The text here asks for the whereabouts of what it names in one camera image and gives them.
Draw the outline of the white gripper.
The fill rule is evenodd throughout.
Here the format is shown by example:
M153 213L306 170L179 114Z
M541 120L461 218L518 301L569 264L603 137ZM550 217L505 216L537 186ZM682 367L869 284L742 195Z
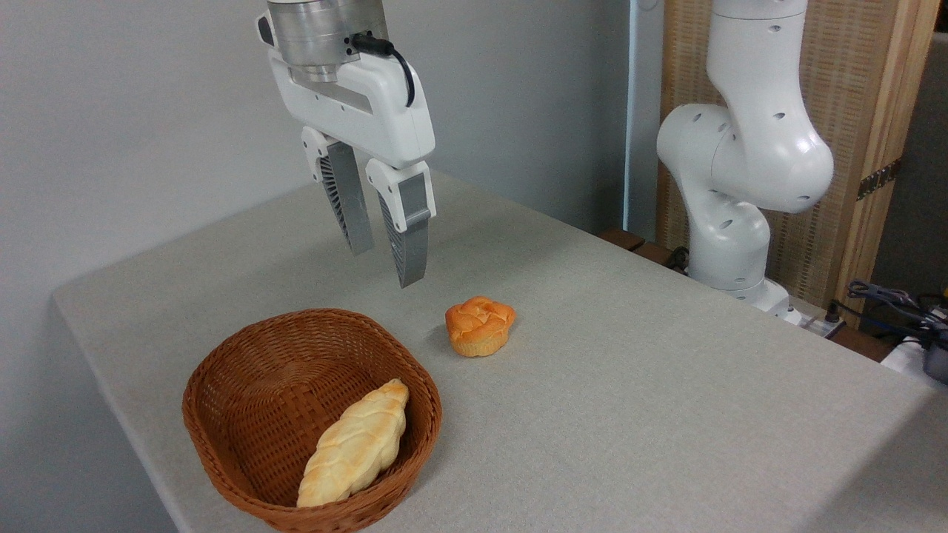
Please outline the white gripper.
M435 138L416 71L410 71L414 100L409 106L405 73L395 58L363 55L339 67L335 82L305 80L291 72L278 52L268 58L287 110L306 125L301 142L307 164L323 186L352 253L368 252L375 245L356 148L373 157L367 178L377 192L400 287L421 280L429 222L436 216L431 172L424 159L435 149Z

